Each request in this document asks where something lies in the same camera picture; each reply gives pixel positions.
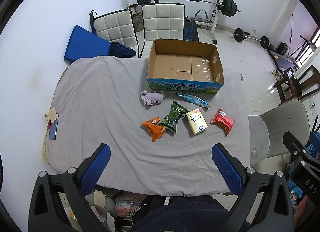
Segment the red snack packet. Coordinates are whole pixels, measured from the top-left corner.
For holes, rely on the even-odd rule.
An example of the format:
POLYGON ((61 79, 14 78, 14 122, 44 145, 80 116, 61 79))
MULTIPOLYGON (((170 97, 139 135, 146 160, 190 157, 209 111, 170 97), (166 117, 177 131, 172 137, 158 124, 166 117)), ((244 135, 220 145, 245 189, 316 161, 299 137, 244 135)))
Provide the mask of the red snack packet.
POLYGON ((234 120, 230 118, 224 111, 219 109, 211 119, 210 123, 220 127, 227 136, 234 125, 234 120))

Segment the yellow tissue pack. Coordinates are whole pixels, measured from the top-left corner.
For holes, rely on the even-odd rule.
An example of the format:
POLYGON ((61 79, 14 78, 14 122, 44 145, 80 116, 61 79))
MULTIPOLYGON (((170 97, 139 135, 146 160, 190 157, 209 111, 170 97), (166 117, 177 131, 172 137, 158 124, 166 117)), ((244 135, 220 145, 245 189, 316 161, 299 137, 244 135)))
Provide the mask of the yellow tissue pack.
POLYGON ((185 116, 194 135, 199 134, 208 128, 199 108, 189 111, 185 116))

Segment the green wet wipes pack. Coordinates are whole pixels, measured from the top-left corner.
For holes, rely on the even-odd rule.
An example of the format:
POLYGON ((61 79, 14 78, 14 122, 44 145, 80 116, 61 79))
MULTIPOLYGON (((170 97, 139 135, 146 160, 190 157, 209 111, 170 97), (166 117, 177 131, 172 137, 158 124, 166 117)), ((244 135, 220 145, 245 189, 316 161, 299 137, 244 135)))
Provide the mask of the green wet wipes pack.
POLYGON ((187 108, 180 105, 176 101, 173 101, 171 111, 159 123, 159 125, 175 134, 177 131, 177 123, 179 122, 180 118, 182 118, 188 112, 189 110, 187 108))

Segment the blue long snack packet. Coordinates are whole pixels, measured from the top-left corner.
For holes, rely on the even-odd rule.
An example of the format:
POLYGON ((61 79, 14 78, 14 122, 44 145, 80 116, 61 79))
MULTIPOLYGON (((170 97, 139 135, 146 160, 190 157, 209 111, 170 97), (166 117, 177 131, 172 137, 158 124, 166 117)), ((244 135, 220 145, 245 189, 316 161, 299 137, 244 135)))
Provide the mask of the blue long snack packet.
POLYGON ((205 100, 203 100, 197 96, 185 94, 182 92, 176 92, 176 96, 186 100, 187 102, 190 102, 195 105, 201 106, 203 108, 209 109, 209 104, 205 100))

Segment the orange snack packet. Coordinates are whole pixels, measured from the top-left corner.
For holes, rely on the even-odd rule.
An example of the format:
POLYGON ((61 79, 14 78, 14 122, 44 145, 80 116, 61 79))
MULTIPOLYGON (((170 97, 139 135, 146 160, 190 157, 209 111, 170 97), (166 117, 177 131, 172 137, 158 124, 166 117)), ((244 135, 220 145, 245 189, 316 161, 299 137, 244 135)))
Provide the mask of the orange snack packet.
POLYGON ((152 142, 156 142, 166 133, 166 128, 158 125, 159 121, 159 117, 154 117, 148 121, 141 123, 141 126, 146 128, 150 132, 152 142))

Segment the purple cloth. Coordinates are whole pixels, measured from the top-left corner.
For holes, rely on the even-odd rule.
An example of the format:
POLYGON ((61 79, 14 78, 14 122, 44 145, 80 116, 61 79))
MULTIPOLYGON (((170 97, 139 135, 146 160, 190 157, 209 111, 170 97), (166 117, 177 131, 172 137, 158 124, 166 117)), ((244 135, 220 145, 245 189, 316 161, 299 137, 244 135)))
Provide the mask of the purple cloth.
POLYGON ((144 105, 153 106, 159 105, 165 99, 166 95, 164 92, 147 92, 146 90, 141 91, 140 98, 144 102, 144 105))

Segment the grey plastic chair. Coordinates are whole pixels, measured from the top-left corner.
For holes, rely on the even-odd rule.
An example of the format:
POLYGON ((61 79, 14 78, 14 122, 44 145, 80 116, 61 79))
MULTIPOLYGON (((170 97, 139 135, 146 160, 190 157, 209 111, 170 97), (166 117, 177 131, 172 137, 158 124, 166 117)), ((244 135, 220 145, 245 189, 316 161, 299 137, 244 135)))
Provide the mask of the grey plastic chair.
POLYGON ((310 135, 310 123, 306 107, 299 100, 286 102, 261 115, 249 116, 251 157, 250 165, 265 158, 286 154, 283 135, 290 131, 306 144, 310 135))

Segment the blue smartphone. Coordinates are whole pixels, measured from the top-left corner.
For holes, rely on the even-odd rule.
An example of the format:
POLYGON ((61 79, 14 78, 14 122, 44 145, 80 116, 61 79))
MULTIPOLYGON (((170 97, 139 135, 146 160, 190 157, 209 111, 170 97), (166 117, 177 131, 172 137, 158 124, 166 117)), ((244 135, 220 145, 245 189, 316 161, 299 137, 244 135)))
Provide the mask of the blue smartphone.
POLYGON ((50 140, 56 140, 58 121, 59 121, 59 119, 57 118, 50 125, 50 129, 49 129, 49 139, 50 140))

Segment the beige paper note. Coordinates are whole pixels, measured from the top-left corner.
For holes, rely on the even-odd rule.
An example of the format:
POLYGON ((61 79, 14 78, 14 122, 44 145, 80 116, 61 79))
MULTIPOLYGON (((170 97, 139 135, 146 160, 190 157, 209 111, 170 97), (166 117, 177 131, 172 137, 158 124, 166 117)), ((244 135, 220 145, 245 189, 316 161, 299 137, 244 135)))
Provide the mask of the beige paper note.
POLYGON ((52 123, 54 123, 57 118, 58 118, 58 113, 56 112, 56 108, 53 107, 51 108, 46 114, 45 114, 46 118, 48 118, 48 120, 50 120, 52 123))

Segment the dark wooden chair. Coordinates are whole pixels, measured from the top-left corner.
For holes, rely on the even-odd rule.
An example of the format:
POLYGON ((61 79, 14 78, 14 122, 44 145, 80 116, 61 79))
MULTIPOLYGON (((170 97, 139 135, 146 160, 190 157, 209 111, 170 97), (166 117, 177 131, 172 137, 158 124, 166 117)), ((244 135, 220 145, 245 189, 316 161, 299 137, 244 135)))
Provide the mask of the dark wooden chair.
POLYGON ((279 105, 292 99, 303 100, 319 92, 319 71, 311 65, 299 78, 295 78, 293 69, 288 68, 273 87, 278 91, 279 105))

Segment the open cardboard box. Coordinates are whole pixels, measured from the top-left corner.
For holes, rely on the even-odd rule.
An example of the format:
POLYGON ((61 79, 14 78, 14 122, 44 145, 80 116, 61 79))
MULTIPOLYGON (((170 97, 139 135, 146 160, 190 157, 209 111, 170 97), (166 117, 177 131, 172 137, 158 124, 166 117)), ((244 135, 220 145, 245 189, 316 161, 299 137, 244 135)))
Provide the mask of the open cardboard box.
POLYGON ((153 90, 212 95, 225 83, 216 45, 162 38, 152 42, 146 78, 153 90))

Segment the dark blue garment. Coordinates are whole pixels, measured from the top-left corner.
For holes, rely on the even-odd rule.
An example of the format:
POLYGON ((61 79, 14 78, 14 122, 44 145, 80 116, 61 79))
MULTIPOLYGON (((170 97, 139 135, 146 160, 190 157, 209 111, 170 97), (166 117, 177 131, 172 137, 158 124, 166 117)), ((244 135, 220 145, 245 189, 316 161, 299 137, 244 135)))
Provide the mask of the dark blue garment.
POLYGON ((110 45, 109 55, 118 58, 133 58, 136 56, 136 51, 119 42, 112 42, 110 45))

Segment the blue foam mat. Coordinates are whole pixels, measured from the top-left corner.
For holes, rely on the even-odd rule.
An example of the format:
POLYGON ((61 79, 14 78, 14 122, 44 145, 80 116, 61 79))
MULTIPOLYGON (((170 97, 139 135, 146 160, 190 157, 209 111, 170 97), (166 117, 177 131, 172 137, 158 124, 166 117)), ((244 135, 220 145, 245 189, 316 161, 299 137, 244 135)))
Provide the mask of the blue foam mat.
POLYGON ((108 56, 111 42, 76 25, 68 41, 64 60, 75 62, 80 58, 108 56))

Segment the barbell on floor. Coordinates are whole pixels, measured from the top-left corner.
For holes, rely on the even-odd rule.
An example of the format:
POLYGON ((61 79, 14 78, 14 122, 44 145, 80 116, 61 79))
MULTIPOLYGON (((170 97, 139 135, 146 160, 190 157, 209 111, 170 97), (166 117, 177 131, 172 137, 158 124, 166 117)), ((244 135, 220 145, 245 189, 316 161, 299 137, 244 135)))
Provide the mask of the barbell on floor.
POLYGON ((267 36, 262 36, 261 38, 256 38, 251 36, 248 32, 245 32, 241 28, 236 28, 233 32, 233 37, 236 42, 242 43, 245 39, 250 39, 254 40, 260 43, 260 45, 264 48, 267 49, 270 45, 270 40, 267 36))

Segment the black bench pad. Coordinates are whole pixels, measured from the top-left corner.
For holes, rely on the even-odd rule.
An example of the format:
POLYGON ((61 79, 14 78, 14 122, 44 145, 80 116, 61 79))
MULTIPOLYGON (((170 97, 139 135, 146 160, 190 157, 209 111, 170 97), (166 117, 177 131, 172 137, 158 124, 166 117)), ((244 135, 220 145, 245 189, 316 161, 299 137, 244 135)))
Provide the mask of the black bench pad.
POLYGON ((185 41, 199 41, 197 25, 194 21, 184 20, 183 39, 185 41))

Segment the white padded chair left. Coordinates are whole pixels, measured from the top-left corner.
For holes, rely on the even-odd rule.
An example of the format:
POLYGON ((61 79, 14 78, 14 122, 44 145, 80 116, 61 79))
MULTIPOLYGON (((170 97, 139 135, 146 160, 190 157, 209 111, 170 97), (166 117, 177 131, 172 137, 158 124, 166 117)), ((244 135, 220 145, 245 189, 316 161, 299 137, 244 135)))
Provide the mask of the white padded chair left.
POLYGON ((136 52, 139 57, 138 38, 133 26, 132 12, 129 9, 110 12, 101 16, 89 13, 92 33, 109 42, 118 42, 136 52))

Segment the white padded chair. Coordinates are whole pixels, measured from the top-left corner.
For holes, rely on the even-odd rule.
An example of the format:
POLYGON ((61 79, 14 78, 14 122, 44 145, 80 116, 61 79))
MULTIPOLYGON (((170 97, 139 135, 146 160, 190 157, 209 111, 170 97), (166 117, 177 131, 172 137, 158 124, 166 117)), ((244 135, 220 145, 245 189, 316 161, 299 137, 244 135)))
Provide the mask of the white padded chair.
POLYGON ((109 42, 118 42, 136 52, 139 57, 138 38, 133 26, 132 12, 129 9, 110 12, 101 16, 89 13, 92 33, 109 42))
POLYGON ((144 44, 140 56, 148 57, 156 39, 183 40, 185 6, 180 3, 152 3, 142 6, 144 44))

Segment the white weight bench rack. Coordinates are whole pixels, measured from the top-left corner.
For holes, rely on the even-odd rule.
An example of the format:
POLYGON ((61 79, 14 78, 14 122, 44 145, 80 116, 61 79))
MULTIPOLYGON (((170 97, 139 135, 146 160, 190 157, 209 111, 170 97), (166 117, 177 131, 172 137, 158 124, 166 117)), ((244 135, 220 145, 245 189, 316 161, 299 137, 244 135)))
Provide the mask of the white weight bench rack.
POLYGON ((216 3, 214 4, 215 7, 213 9, 211 19, 207 18, 204 22, 195 21, 196 26, 198 28, 206 28, 207 30, 210 31, 210 37, 212 38, 212 42, 215 45, 217 44, 217 40, 215 38, 214 31, 216 29, 219 16, 221 14, 222 3, 223 3, 223 0, 216 1, 216 3))

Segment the barbell on rack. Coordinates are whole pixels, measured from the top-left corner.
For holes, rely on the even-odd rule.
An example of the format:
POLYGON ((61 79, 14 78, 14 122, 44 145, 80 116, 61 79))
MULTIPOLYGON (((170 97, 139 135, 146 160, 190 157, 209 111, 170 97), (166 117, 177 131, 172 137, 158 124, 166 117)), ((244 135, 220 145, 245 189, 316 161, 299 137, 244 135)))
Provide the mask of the barbell on rack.
MULTIPOLYGON (((152 3, 152 0, 136 0, 136 1, 138 5, 152 3)), ((183 0, 183 1, 214 4, 217 6, 218 10, 221 11, 221 13, 227 17, 235 16, 237 12, 241 12, 238 9, 237 4, 233 0, 222 0, 222 2, 215 2, 215 3, 210 1, 205 1, 205 0, 183 0)))

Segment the white padded chair right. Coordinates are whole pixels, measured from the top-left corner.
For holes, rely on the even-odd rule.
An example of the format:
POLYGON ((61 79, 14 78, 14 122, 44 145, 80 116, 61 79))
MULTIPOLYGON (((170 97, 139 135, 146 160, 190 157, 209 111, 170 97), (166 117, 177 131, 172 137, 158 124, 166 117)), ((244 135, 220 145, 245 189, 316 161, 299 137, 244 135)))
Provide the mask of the white padded chair right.
POLYGON ((180 3, 152 3, 142 6, 144 44, 140 56, 148 57, 156 39, 183 40, 185 6, 180 3))

